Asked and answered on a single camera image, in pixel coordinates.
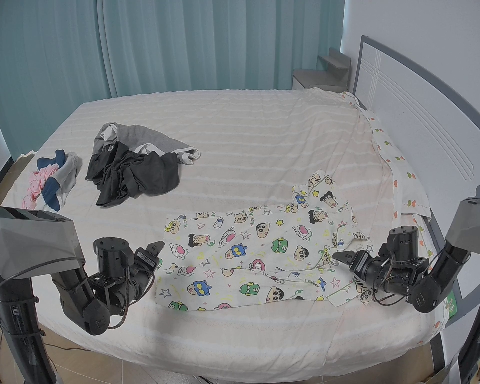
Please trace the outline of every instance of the floor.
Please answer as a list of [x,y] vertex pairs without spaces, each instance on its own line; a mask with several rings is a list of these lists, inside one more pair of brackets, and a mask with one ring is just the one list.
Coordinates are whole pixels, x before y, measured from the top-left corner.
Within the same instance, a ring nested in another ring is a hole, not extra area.
[[[17,160],[0,182],[0,202],[3,201],[13,182],[33,155]],[[63,348],[78,347],[73,342],[49,329],[44,343]],[[47,353],[65,384],[198,384],[205,383],[194,376],[162,371],[140,366],[115,357],[84,350],[63,350],[46,346]],[[384,362],[362,371],[339,377],[316,377],[296,384],[415,384],[433,373],[430,345],[410,350],[393,361]],[[214,384],[231,382],[210,379]],[[23,377],[16,366],[8,345],[0,344],[0,383],[23,384]]]

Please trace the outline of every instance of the star print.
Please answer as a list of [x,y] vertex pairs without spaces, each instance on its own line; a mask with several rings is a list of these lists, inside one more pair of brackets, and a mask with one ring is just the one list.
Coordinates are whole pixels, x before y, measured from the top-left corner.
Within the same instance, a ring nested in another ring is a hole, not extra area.
[[340,280],[337,280],[335,277],[333,278],[332,281],[330,281],[330,283],[332,283],[333,288],[334,288],[334,287],[340,288],[340,285],[339,285],[339,284],[340,284]]
[[249,236],[251,236],[252,234],[251,233],[248,233],[247,231],[245,232],[240,232],[240,235],[243,237],[243,239],[248,239]]
[[211,277],[213,278],[213,275],[215,274],[216,272],[213,272],[210,268],[207,270],[207,271],[204,271],[204,274],[207,275],[207,277]]
[[162,291],[159,293],[159,295],[162,295],[163,298],[165,298],[165,297],[167,297],[167,296],[171,296],[172,294],[170,293],[169,289],[170,289],[170,288],[162,289]]

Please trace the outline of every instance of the white headboard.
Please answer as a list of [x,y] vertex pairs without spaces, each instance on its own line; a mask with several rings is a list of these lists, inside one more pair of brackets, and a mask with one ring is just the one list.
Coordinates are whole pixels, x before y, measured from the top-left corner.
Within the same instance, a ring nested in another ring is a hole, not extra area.
[[425,68],[362,36],[353,94],[415,170],[443,235],[480,184],[480,113]]

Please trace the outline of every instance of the bedside table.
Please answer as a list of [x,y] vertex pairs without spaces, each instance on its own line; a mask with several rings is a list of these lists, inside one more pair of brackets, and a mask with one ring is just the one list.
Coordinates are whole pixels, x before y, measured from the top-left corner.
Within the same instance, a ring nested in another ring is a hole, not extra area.
[[292,89],[321,88],[324,91],[347,91],[348,72],[351,58],[330,48],[328,56],[318,56],[328,66],[326,71],[294,69]]

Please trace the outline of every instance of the pink ruffled fabric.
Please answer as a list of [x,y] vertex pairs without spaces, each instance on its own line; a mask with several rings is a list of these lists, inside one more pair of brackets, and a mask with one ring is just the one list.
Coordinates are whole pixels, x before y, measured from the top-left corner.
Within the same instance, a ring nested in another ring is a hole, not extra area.
[[53,165],[49,164],[38,171],[30,172],[28,175],[28,183],[30,184],[30,187],[28,187],[27,196],[22,200],[23,209],[35,209],[36,199],[42,192],[45,182],[58,170],[59,165],[55,163]]

